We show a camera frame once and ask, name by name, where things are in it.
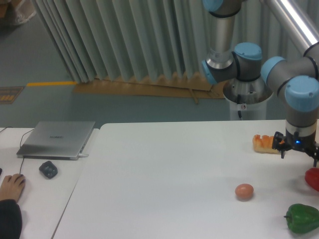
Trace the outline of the black sleeved forearm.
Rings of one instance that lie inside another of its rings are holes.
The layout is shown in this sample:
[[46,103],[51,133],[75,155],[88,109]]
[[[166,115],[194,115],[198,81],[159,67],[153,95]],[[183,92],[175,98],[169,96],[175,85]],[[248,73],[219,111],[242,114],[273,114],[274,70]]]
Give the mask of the black sleeved forearm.
[[0,238],[19,239],[22,231],[22,215],[17,202],[6,199],[0,202]]

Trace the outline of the person's bare hand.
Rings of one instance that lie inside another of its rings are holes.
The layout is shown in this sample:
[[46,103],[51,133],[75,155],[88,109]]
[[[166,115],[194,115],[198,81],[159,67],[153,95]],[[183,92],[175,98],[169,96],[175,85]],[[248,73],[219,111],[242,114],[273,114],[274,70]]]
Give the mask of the person's bare hand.
[[22,174],[7,175],[0,186],[0,200],[19,201],[25,187],[25,176]]

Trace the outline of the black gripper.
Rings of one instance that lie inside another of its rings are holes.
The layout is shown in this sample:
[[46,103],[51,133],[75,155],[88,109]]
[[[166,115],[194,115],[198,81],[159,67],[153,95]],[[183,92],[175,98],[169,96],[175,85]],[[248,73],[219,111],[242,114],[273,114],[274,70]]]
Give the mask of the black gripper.
[[302,136],[299,132],[290,133],[288,131],[286,135],[283,135],[277,131],[273,137],[272,149],[280,151],[282,159],[289,150],[310,153],[309,156],[314,160],[313,167],[316,167],[319,161],[319,145],[316,143],[315,135],[312,133]]

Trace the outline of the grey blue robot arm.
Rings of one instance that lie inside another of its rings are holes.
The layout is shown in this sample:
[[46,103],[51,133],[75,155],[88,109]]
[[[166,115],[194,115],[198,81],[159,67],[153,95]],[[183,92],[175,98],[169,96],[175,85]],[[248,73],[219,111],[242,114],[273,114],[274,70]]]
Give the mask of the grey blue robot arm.
[[306,153],[314,163],[319,160],[315,140],[319,112],[319,32],[314,23],[293,0],[267,0],[265,5],[287,31],[302,58],[289,63],[272,57],[261,63],[259,46],[241,43],[231,48],[234,20],[241,9],[240,0],[205,0],[204,8],[216,19],[216,32],[210,52],[202,62],[209,83],[230,79],[256,82],[258,92],[268,87],[286,105],[286,132],[274,135],[272,148]]

